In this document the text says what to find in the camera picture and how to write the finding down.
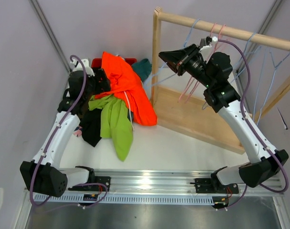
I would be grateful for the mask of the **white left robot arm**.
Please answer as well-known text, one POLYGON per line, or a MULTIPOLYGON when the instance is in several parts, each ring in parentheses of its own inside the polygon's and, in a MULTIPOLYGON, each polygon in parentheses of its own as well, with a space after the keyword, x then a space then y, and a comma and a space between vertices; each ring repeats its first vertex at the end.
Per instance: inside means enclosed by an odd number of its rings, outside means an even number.
POLYGON ((66 190, 100 191, 92 168, 76 166, 60 170, 60 162, 68 141, 79 126, 79 116, 91 96, 111 90, 110 80, 103 69, 74 69, 68 78, 69 87, 59 104, 55 123, 32 161, 22 162, 20 172, 30 194, 39 193, 59 198, 66 190))

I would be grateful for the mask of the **pink hanger of green shorts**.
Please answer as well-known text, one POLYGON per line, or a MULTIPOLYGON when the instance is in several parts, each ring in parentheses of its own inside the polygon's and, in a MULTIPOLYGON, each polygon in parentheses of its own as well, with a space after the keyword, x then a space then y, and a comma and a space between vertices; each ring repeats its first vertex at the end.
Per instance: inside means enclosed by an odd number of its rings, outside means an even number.
MULTIPOLYGON (((183 48, 186 48, 186 47, 187 47, 187 43, 188 43, 188 41, 189 41, 189 39, 190 39, 190 36, 191 36, 191 34, 192 34, 193 27, 194 27, 194 25, 196 25, 196 23, 197 23, 198 21, 200 21, 200 19, 199 19, 199 20, 196 20, 196 21, 194 22, 193 26, 191 27, 191 29, 190 29, 190 31, 189 31, 189 33, 188 33, 186 39, 185 39, 185 42, 184 42, 184 44, 183 44, 183 48)), ((186 68, 186 69, 185 69, 186 72, 189 73, 190 76, 193 76, 194 78, 198 78, 198 77, 199 77, 198 75, 200 75, 200 74, 199 74, 199 73, 196 73, 196 72, 197 72, 196 69, 197 69, 198 66, 202 65, 203 62, 204 62, 203 58, 200 57, 200 52, 198 52, 198 54, 195 54, 194 56, 192 56, 192 58, 190 58, 190 59, 188 59, 188 60, 189 60, 189 61, 184 65, 184 67, 189 67, 189 68, 186 68)))

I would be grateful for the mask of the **pink patterned shorts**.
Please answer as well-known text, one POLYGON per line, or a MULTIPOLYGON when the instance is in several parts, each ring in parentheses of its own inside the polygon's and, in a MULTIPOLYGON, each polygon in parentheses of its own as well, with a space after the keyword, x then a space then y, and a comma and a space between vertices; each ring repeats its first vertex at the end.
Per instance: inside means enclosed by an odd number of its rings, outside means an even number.
POLYGON ((80 137, 82 135, 83 128, 81 126, 77 126, 74 130, 74 135, 76 137, 80 137))

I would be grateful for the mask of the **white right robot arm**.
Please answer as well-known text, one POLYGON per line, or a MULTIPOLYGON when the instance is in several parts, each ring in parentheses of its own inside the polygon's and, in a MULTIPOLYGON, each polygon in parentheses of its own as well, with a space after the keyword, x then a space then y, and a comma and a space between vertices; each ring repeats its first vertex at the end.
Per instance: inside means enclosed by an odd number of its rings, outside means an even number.
POLYGON ((228 81, 233 70, 229 55, 215 52, 205 61, 202 48, 192 44, 186 48, 160 52, 159 57, 178 76, 189 73, 205 86, 207 104, 231 127, 242 144, 249 162, 235 167, 224 167, 211 175, 210 187, 222 192, 228 184, 244 183, 249 187, 263 186, 278 172, 287 178, 284 164, 289 159, 286 150, 278 150, 261 133, 244 109, 244 98, 228 81))

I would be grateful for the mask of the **blue hanger of teal shorts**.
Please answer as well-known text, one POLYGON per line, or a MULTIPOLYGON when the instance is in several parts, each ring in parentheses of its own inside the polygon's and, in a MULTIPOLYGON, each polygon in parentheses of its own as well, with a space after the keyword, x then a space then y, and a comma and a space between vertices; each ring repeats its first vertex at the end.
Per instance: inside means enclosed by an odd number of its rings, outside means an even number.
POLYGON ((256 92, 256 98, 255 98, 255 104, 254 104, 254 109, 253 109, 253 120, 255 121, 256 125, 259 124, 260 119, 263 116, 264 106, 266 105, 266 103, 268 101, 268 97, 269 97, 270 91, 271 91, 272 86, 274 84, 276 72, 277 72, 278 68, 282 65, 282 63, 290 56, 290 50, 289 50, 288 54, 282 60, 280 60, 278 63, 275 63, 272 48, 269 48, 269 54, 271 56, 271 62, 272 62, 274 70, 273 70, 273 75, 271 77, 271 81, 270 81, 269 88, 267 90, 264 102, 263 102, 262 106, 260 107, 258 117, 256 118, 255 108, 256 108, 256 104, 257 104, 257 100, 258 100, 259 86, 260 86, 261 78, 262 78, 262 73, 260 73, 258 87, 257 87, 257 92, 256 92))

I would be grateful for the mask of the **orange shorts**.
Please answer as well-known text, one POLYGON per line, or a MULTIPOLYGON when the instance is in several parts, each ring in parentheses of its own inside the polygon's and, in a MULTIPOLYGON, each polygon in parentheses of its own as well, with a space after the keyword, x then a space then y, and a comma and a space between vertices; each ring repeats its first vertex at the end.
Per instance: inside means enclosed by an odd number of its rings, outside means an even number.
POLYGON ((140 77, 132 67, 120 56, 103 52, 102 69, 110 80, 111 91, 95 95, 95 98, 101 99, 112 94, 125 102, 134 115, 135 123, 143 126, 156 125, 157 115, 143 89, 140 77))

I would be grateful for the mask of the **teal drawstring shorts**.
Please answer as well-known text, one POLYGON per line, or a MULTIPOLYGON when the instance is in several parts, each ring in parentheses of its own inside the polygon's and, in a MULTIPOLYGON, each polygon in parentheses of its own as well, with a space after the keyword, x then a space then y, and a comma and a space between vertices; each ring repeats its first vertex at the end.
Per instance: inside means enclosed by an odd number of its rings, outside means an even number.
POLYGON ((140 77, 142 82, 147 80, 152 71, 152 64, 147 58, 132 64, 131 67, 133 71, 140 77))

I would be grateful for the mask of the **pink hanger of black shorts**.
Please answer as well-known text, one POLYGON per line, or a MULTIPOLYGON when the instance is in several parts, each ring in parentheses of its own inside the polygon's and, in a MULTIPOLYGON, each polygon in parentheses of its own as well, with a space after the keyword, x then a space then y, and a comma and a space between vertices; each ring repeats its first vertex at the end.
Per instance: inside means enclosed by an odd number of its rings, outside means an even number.
MULTIPOLYGON (((216 23, 213 25, 213 28, 212 28, 211 33, 210 33, 210 37, 212 36, 213 29, 215 28, 215 26, 216 26, 216 23)), ((219 34, 218 34, 218 37, 217 37, 218 40, 219 40, 220 38, 222 38, 221 33, 222 33, 222 31, 223 31, 223 29, 224 29, 225 26, 226 26, 226 25, 224 24, 224 25, 221 27, 221 29, 220 29, 220 31, 219 31, 219 34)), ((216 50, 218 50, 221 46, 222 46, 222 45, 219 45, 219 46, 218 46, 218 41, 217 41, 216 44, 215 44, 215 46, 214 46, 213 51, 210 52, 208 58, 206 59, 206 62, 209 60, 209 58, 212 56, 212 54, 213 54, 216 50)), ((190 80, 189 80, 188 83, 187 83, 187 86, 186 86, 185 90, 184 90, 183 93, 180 95, 179 100, 180 100, 180 98, 181 98, 183 95, 186 94, 187 90, 191 87, 191 85, 192 85, 192 83, 193 83, 194 80, 197 80, 197 82, 195 83, 194 87, 191 89, 191 91, 190 91, 190 93, 188 94, 188 96, 187 96, 187 98, 186 98, 186 100, 185 100, 184 103, 187 103, 187 101, 188 101, 188 100, 190 99, 190 97, 193 95, 193 93, 195 92, 195 90, 196 90, 196 88, 199 86, 199 84, 200 84, 200 83, 203 83, 202 81, 203 81, 203 79, 204 79, 204 75, 205 75, 205 67, 206 67, 206 65, 207 65, 207 64, 204 64, 204 62, 203 62, 202 65, 200 65, 200 66, 197 67, 197 69, 196 69, 197 72, 196 72, 196 73, 199 73, 199 74, 200 74, 200 75, 198 75, 200 78, 194 78, 193 76, 191 76, 190 80)))

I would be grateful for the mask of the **black shorts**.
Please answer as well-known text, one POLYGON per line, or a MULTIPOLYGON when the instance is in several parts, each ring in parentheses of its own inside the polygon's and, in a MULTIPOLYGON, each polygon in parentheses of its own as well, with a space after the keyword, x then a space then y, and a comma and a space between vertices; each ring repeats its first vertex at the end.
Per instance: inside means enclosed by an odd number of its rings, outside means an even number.
POLYGON ((87 111, 80 122, 83 140, 93 147, 101 140, 101 112, 101 109, 87 111))

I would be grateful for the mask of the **lime green shorts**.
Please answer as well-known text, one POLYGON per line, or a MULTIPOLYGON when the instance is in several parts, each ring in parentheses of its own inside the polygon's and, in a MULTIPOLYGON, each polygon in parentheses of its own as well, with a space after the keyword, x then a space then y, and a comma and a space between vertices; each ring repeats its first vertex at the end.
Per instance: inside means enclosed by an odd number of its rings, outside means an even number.
POLYGON ((117 157, 125 161, 133 142, 133 127, 125 102, 114 95, 100 99, 92 96, 88 108, 90 111, 101 110, 100 136, 112 139, 117 157))

